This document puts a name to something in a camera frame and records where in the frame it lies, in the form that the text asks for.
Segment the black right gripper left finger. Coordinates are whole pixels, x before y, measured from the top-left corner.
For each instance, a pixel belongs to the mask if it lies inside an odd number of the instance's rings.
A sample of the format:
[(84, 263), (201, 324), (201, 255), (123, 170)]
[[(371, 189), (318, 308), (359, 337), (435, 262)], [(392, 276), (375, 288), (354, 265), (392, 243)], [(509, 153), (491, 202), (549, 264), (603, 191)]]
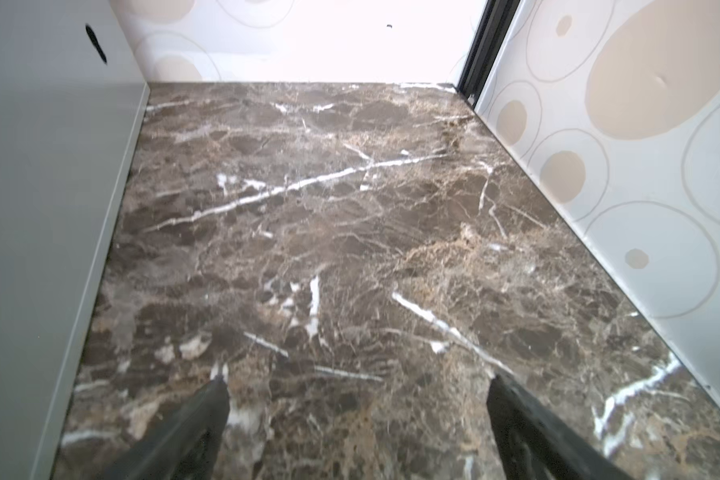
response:
[(100, 479), (209, 479), (230, 412), (217, 376), (98, 474)]

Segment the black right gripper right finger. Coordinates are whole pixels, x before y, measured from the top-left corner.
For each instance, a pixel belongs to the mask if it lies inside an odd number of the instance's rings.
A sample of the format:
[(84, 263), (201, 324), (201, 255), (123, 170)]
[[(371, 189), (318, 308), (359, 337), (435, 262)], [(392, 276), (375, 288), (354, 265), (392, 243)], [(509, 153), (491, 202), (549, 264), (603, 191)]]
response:
[(491, 380), (486, 407), (507, 479), (630, 478), (507, 372)]

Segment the grey metal cabinet box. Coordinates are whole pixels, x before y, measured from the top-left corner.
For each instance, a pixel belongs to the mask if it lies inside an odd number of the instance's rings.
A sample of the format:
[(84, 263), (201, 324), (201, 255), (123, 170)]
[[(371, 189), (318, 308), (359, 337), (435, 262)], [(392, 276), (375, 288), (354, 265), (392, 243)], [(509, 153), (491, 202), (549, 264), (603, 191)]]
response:
[(148, 85), (106, 1), (0, 1), (0, 479), (49, 477)]

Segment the black corner frame post right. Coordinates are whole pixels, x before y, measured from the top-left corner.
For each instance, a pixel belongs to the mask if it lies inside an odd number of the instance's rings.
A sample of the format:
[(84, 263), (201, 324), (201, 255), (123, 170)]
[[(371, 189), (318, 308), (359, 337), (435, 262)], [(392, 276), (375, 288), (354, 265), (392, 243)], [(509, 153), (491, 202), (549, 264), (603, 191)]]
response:
[(519, 0), (488, 0), (456, 84), (457, 92), (474, 107), (519, 8)]

